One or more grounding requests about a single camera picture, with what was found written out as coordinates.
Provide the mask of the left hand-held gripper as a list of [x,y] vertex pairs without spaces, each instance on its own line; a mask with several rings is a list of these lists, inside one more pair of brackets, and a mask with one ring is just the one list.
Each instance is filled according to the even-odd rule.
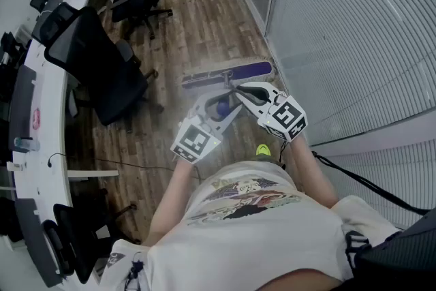
[[[178,134],[170,150],[190,164],[196,164],[221,144],[224,131],[243,109],[242,104],[230,105],[233,91],[211,91],[202,94],[179,123]],[[208,112],[217,105],[218,117]]]

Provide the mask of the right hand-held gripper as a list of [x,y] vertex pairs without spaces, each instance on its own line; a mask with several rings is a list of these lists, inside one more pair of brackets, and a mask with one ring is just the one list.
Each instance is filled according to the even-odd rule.
[[[269,103],[266,95],[276,97]],[[307,126],[306,113],[296,100],[269,82],[251,81],[238,85],[236,97],[259,118],[258,125],[286,142],[292,142]]]

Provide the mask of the purple mop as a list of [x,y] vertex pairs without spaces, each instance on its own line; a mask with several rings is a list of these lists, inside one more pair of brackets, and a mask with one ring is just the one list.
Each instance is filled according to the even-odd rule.
[[[181,87],[195,99],[206,93],[221,89],[235,89],[238,85],[251,81],[268,81],[275,79],[277,69],[269,57],[247,57],[218,63],[214,67],[196,67],[183,75]],[[237,98],[230,94],[218,97],[216,102],[206,105],[206,117],[224,119],[240,104]]]

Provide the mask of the person's left forearm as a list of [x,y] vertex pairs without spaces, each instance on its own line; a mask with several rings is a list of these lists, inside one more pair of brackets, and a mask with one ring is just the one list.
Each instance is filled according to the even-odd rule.
[[176,229],[190,199],[190,183],[193,164],[179,158],[168,187],[151,220],[149,233],[142,245],[152,247]]

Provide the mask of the person's right forearm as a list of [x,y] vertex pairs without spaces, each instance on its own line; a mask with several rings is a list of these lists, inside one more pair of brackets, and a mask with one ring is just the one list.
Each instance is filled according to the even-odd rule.
[[332,183],[322,172],[305,137],[301,134],[290,143],[290,151],[298,170],[298,176],[306,195],[331,209],[338,201]]

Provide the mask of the black mesh office chair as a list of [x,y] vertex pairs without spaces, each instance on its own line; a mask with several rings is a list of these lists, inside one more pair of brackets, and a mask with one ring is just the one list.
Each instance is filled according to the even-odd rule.
[[143,101],[149,78],[158,72],[140,70],[140,61],[125,41],[113,42],[94,8],[80,10],[66,2],[48,15],[40,28],[44,57],[72,75],[89,93],[100,123],[110,125]]

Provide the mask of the white printed t-shirt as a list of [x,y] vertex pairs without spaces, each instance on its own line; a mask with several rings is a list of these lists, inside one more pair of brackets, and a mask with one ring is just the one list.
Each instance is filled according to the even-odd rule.
[[192,194],[181,221],[150,247],[118,240],[102,291],[255,291],[311,269],[340,281],[352,276],[345,235],[379,245],[396,228],[363,199],[326,208],[299,192],[270,162],[222,168]]

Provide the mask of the white curved desk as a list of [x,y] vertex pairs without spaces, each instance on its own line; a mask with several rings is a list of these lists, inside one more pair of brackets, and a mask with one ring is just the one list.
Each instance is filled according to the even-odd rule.
[[[80,9],[88,0],[64,0]],[[22,165],[15,172],[16,194],[35,202],[33,214],[40,222],[53,220],[56,203],[72,205],[65,159],[65,101],[67,73],[45,60],[44,47],[32,42],[25,65],[36,73],[31,114],[38,114],[38,127],[30,136],[39,144],[36,151],[13,154],[14,163]]]

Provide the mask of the clear water bottle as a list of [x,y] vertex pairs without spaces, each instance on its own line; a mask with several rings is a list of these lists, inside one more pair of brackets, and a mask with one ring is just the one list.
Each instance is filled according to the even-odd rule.
[[14,139],[14,146],[21,151],[38,151],[40,149],[40,144],[37,140],[32,138],[20,138],[16,137]]

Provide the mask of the black bag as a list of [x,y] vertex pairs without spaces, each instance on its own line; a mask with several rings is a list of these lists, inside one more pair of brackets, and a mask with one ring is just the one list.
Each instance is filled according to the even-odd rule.
[[353,277],[341,291],[436,291],[436,207],[377,246],[354,231],[345,241]]

